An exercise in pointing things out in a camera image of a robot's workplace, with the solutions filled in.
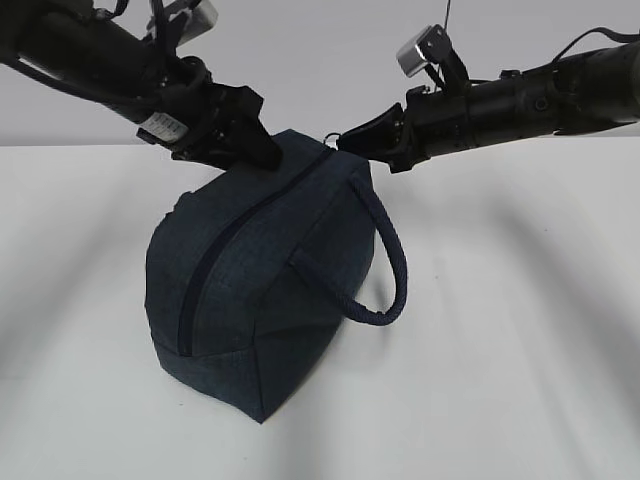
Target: wire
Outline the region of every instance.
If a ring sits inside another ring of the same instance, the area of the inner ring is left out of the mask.
[[[160,104],[160,100],[156,98],[121,97],[119,95],[96,93],[89,89],[71,85],[36,70],[26,63],[21,62],[19,58],[2,58],[0,59],[0,63],[6,64],[17,72],[20,72],[21,74],[35,80],[36,82],[46,85],[47,87],[83,100],[89,100],[90,102],[141,108],[155,108]]]
[[[449,17],[451,16],[451,0],[447,0],[447,13],[444,17],[444,31],[447,31],[449,28]],[[442,66],[438,65],[438,78],[440,78],[440,72],[442,71]],[[438,91],[438,84],[436,82],[436,87],[434,89],[434,93]]]
[[[562,57],[564,57],[564,55],[569,50],[571,50],[580,40],[582,40],[584,37],[586,37],[587,35],[590,35],[592,33],[601,33],[602,35],[605,35],[610,40],[613,40],[614,42],[617,42],[617,43],[634,43],[634,42],[640,41],[640,34],[625,35],[625,34],[622,34],[622,33],[614,32],[613,30],[610,30],[610,29],[604,28],[604,27],[593,28],[593,29],[589,30],[588,32],[583,33],[578,38],[576,38],[573,42],[571,42],[567,46],[567,48],[565,48],[564,50],[562,50],[562,52],[560,52],[558,55],[556,55],[556,57],[551,61],[551,64],[558,63],[560,61],[560,59]]]
[[[151,3],[151,11],[153,12],[154,23],[156,26],[156,45],[160,53],[169,55],[169,43],[167,39],[167,16],[164,11],[162,0],[149,0]]]
[[[447,2],[447,15],[444,18],[444,31],[447,31],[447,27],[449,26],[449,15],[451,15],[451,0]]]
[[[99,8],[95,11],[95,18],[99,22],[106,22],[109,20],[113,20],[116,17],[119,17],[124,14],[129,6],[129,0],[118,0],[116,4],[116,9],[113,12],[105,8]]]
[[[446,85],[442,81],[442,78],[440,78],[440,73],[436,72],[436,69],[433,68],[433,65],[431,65],[430,63],[427,64],[427,66],[425,67],[425,70],[427,71],[427,74],[431,77],[431,80],[433,80],[433,83],[436,84],[436,88],[440,87],[442,90],[444,90]]]

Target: navy blue bag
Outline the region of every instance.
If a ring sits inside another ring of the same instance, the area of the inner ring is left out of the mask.
[[[287,130],[277,172],[236,164],[183,194],[157,227],[145,308],[164,370],[262,423],[346,316],[387,325],[407,298],[400,240],[367,160]],[[396,279],[388,312],[354,297],[379,231]]]

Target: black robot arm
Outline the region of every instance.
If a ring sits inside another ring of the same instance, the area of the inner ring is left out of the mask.
[[[150,0],[154,21],[137,39],[113,22],[128,3],[118,0],[111,12],[93,0],[0,0],[0,62],[105,105],[174,159],[276,169],[282,152],[259,120],[263,99],[246,86],[214,83],[199,58],[175,54],[213,26],[211,4],[177,0],[165,9]]]
[[[640,35],[605,28],[587,33],[592,32],[624,45],[562,58],[573,42],[547,65],[503,71],[499,80],[484,82],[469,79],[440,25],[428,27],[400,50],[398,61],[409,77],[424,69],[440,91],[409,90],[405,110],[395,104],[341,135],[338,148],[388,163],[397,173],[438,155],[635,123],[640,120]],[[443,79],[434,65],[441,67]]]

